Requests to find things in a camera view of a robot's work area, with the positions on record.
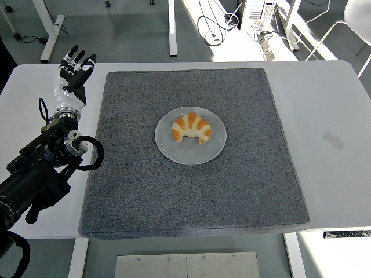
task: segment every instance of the table leg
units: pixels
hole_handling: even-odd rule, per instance
[[[292,278],[306,278],[296,233],[284,233],[283,237],[285,238]]]
[[[48,10],[46,9],[44,2],[42,0],[32,0],[32,1],[35,5],[37,13],[39,14],[41,22],[44,25],[44,28],[49,35],[48,42],[40,58],[40,62],[47,63],[49,62],[50,55],[52,54],[54,45],[56,44],[56,41],[57,41],[57,38],[60,32],[60,27],[58,25],[63,24],[64,16],[61,16],[61,15],[57,16],[56,24],[54,25],[50,19]]]
[[[281,22],[283,24],[286,37],[289,40],[290,50],[292,52],[299,50],[297,43],[293,43],[297,41],[297,39],[294,35],[294,32],[292,31],[292,25],[293,25],[293,20],[295,19],[295,16],[297,15],[300,2],[301,0],[293,0],[293,2],[290,5],[289,14],[287,16],[286,16],[284,9],[281,9],[281,8],[278,9],[278,14],[281,18]]]
[[[74,252],[72,254],[70,272],[68,278],[81,278],[85,266],[86,252],[88,250],[89,239],[80,237],[75,239]]]
[[[169,0],[169,47],[170,57],[177,56],[174,0]]]

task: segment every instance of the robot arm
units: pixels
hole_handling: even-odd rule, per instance
[[[78,65],[85,51],[72,59],[77,50],[76,45],[68,52],[56,72],[54,96],[57,105],[51,122],[45,107],[46,116],[42,116],[46,126],[41,129],[41,135],[21,149],[20,155],[6,167],[10,177],[0,184],[0,258],[13,242],[25,245],[19,239],[22,237],[8,230],[29,207],[26,222],[32,224],[41,210],[54,206],[69,193],[67,181],[75,170],[94,170],[103,162],[103,146],[78,132],[81,109],[86,105],[83,84],[94,70],[96,55]],[[98,158],[93,165],[80,166],[81,156],[88,150],[87,141],[97,148]],[[56,171],[60,166],[65,168]]]

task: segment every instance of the white chair leg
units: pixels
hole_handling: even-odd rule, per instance
[[[335,22],[334,24],[332,24],[331,28],[327,31],[327,33],[323,36],[323,38],[319,41],[319,44],[316,46],[315,49],[313,49],[313,51],[311,52],[311,54],[309,54],[309,56],[306,58],[306,61],[309,60],[309,58],[313,55],[313,53],[317,50],[317,48],[319,48],[319,46],[322,44],[322,42],[326,39],[326,37],[329,35],[329,33],[331,32],[331,30],[335,27],[335,25],[337,25],[338,23],[343,23],[345,25],[347,25],[347,23],[345,23],[344,20],[339,20],[337,22]]]
[[[367,59],[366,63],[365,63],[364,65],[363,65],[363,67],[362,67],[361,71],[359,72],[359,74],[358,74],[358,78],[360,78],[360,77],[361,77],[361,75],[362,75],[363,71],[365,70],[365,68],[366,68],[366,67],[367,67],[367,65],[369,64],[370,60],[371,60],[371,55],[370,55],[370,56],[368,57],[368,59]]]

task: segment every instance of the metal plate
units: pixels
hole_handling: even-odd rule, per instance
[[[187,255],[188,278],[259,278],[255,252]]]
[[[118,256],[115,278],[259,278],[255,252]]]
[[[187,255],[117,256],[115,278],[187,278]]]

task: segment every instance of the white robotic hand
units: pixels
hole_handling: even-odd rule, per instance
[[[57,105],[54,113],[55,119],[71,117],[79,121],[81,109],[86,105],[83,84],[91,76],[97,56],[92,54],[79,65],[78,62],[85,55],[85,50],[72,59],[77,50],[78,45],[75,45],[63,58],[56,72],[54,97],[57,100]]]

